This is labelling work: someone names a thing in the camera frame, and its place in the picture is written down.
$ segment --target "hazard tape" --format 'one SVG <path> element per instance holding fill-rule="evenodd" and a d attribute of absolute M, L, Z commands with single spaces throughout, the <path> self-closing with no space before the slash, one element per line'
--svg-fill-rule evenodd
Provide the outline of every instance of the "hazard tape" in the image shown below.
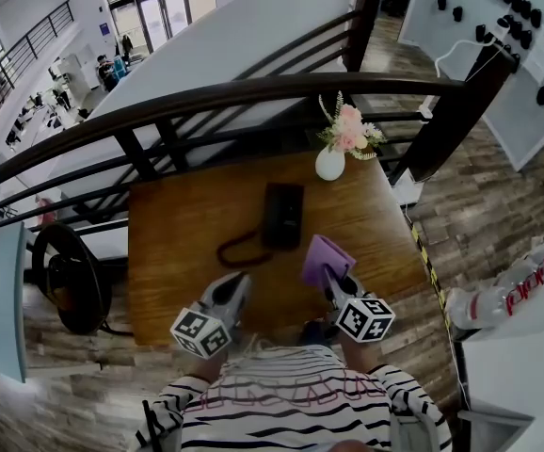
<path fill-rule="evenodd" d="M 438 301 L 440 302 L 440 309 L 441 309 L 441 314 L 443 315 L 443 321 L 445 322 L 446 328 L 450 330 L 450 317 L 448 316 L 448 314 L 445 313 L 446 293 L 441 288 L 438 274 L 435 271 L 435 268 L 433 267 L 433 265 L 431 264 L 431 259 L 429 258 L 429 255 L 423 246 L 423 241 L 421 241 L 419 232 L 416 231 L 416 228 L 414 227 L 414 223 L 409 219 L 408 216 L 404 215 L 404 218 L 406 219 L 406 223 L 408 224 L 410 228 L 410 232 L 412 233 L 414 242 L 416 243 L 416 246 L 418 247 L 419 252 L 421 253 L 421 256 L 423 257 L 424 264 L 426 265 L 426 268 L 429 270 L 431 285 L 433 286 L 433 289 L 435 290 L 435 295 L 438 298 Z"/>

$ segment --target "black and white striped sleeve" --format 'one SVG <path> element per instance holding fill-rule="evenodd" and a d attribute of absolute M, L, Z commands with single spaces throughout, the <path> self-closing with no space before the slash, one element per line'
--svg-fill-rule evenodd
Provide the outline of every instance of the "black and white striped sleeve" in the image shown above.
<path fill-rule="evenodd" d="M 165 438 L 164 450 L 170 452 L 180 450 L 182 412 L 191 400 L 202 395 L 209 386 L 210 383 L 206 380 L 187 375 L 166 386 L 157 400 L 151 404 L 151 410 L 154 412 L 153 427 L 160 439 Z M 152 450 L 146 420 L 136 432 L 128 450 L 131 452 Z"/>
<path fill-rule="evenodd" d="M 437 438 L 441 452 L 452 451 L 450 428 L 433 400 L 410 374 L 392 365 L 381 365 L 369 372 L 380 380 L 392 400 L 392 412 L 398 417 L 416 417 Z"/>

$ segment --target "striped shirt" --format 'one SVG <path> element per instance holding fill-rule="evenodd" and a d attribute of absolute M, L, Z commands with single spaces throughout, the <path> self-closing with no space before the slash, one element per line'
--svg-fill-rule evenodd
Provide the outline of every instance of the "striped shirt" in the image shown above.
<path fill-rule="evenodd" d="M 321 346 L 271 348 L 228 362 L 211 385 L 182 377 L 152 409 L 164 451 L 318 451 L 345 440 L 391 450 L 408 424 L 439 450 L 452 449 L 445 419 L 412 376 L 390 365 L 358 373 Z M 145 423 L 130 450 L 150 450 L 150 441 Z"/>

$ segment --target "vase with flowers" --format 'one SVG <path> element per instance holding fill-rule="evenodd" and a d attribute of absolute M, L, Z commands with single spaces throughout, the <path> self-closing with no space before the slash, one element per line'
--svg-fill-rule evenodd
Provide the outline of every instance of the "vase with flowers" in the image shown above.
<path fill-rule="evenodd" d="M 386 139 L 374 124 L 362 122 L 360 111 L 345 104 L 341 92 L 337 94 L 334 117 L 325 109 L 322 96 L 318 101 L 330 126 L 317 134 L 326 146 L 316 158 L 316 173 L 326 181 L 334 181 L 345 169 L 347 153 L 362 161 L 372 159 L 376 157 L 375 147 Z"/>

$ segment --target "glass door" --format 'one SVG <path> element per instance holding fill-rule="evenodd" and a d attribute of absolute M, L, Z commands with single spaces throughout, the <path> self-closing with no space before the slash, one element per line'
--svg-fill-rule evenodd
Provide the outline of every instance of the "glass door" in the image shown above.
<path fill-rule="evenodd" d="M 184 0 L 165 0 L 171 37 L 188 26 Z"/>
<path fill-rule="evenodd" d="M 142 0 L 140 9 L 151 39 L 152 50 L 155 51 L 168 40 L 168 32 L 164 24 L 159 0 Z"/>

